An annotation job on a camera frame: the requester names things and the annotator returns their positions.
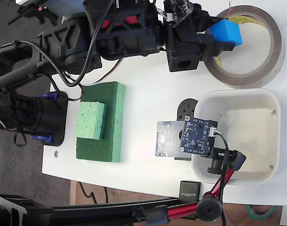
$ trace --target white table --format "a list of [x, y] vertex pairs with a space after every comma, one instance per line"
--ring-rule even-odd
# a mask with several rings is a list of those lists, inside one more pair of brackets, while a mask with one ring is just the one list
[[[228, 7], [227, 0], [198, 0], [210, 15]], [[233, 5], [254, 5], [277, 22], [287, 47], [287, 0], [233, 0]], [[108, 71], [114, 62], [86, 75], [91, 83]], [[79, 88], [69, 88], [54, 76], [59, 88], [70, 97]], [[230, 89], [216, 80], [203, 63], [195, 71], [170, 73], [166, 54], [126, 58], [104, 81], [126, 85], [121, 163], [87, 161], [76, 158], [76, 124], [79, 102], [68, 105], [65, 139], [61, 146], [44, 146], [42, 173], [133, 192], [178, 197], [181, 180], [199, 181], [190, 161], [155, 157], [157, 121], [176, 119], [178, 105], [186, 98], [199, 100], [214, 90]], [[279, 168], [273, 179], [261, 186], [226, 186], [224, 202], [259, 205], [287, 205], [287, 52], [282, 70], [267, 86], [281, 105], [281, 147]], [[213, 185], [201, 184], [201, 195]]]

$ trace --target light green sponge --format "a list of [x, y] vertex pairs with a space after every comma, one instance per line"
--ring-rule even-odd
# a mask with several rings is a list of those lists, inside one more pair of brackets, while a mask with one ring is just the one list
[[99, 102], [80, 102], [77, 137], [102, 139], [106, 108], [107, 105]]

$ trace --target blue block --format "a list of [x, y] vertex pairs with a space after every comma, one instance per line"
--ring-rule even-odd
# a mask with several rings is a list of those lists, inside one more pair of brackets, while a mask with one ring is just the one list
[[210, 33], [214, 35], [216, 41], [234, 42], [236, 46], [243, 44], [239, 25], [229, 20], [221, 20], [212, 25]]

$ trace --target tape roll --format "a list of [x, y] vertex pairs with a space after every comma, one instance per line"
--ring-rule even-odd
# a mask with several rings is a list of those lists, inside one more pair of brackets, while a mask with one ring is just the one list
[[256, 219], [256, 220], [267, 219], [268, 217], [270, 217], [272, 215], [272, 213], [274, 213], [275, 209], [276, 209], [276, 206], [271, 206], [270, 209], [267, 212], [262, 213], [262, 212], [256, 211], [254, 209], [253, 205], [246, 205], [246, 212], [247, 212], [247, 214], [251, 218]]
[[[227, 18], [228, 12], [229, 9], [226, 9], [218, 17]], [[286, 47], [279, 27], [268, 13], [253, 6], [232, 7], [229, 19], [238, 24], [259, 24], [268, 30], [271, 45], [267, 58], [257, 69], [245, 74], [232, 74], [224, 70], [216, 57], [206, 61], [205, 65], [214, 77], [234, 89], [263, 87], [275, 78], [284, 63]]]

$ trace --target white plastic bin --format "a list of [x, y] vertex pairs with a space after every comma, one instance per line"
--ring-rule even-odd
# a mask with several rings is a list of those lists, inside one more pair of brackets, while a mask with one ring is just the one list
[[[229, 149], [247, 157], [229, 184], [260, 185], [273, 177], [280, 140], [280, 105], [274, 94], [266, 89], [211, 92], [197, 103], [194, 117], [217, 121], [217, 130], [226, 137]], [[224, 148], [220, 137], [216, 137], [215, 147]], [[212, 184], [219, 178], [207, 172], [212, 159], [193, 154], [191, 162], [201, 181]]]

